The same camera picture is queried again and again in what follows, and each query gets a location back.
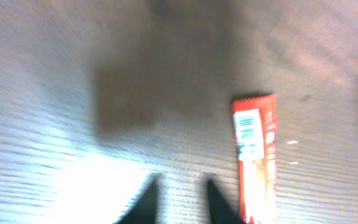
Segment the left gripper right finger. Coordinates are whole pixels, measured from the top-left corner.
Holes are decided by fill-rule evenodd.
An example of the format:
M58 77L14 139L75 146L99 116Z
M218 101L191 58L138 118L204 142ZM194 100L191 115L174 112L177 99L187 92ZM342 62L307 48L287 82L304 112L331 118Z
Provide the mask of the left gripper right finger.
M243 221L231 208L213 179L206 181L206 195L211 224L241 224Z

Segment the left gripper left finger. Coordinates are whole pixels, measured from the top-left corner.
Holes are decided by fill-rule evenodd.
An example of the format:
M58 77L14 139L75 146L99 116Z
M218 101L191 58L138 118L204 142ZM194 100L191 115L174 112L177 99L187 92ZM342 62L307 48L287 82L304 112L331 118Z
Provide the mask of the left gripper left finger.
M156 224L159 176L152 179L132 208L116 224Z

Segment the red sachet packet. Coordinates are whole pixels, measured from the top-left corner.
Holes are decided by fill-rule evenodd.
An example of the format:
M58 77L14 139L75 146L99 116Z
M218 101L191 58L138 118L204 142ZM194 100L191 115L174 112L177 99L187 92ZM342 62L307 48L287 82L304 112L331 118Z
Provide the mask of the red sachet packet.
M277 95L234 100L239 160L239 215L244 223L277 224Z

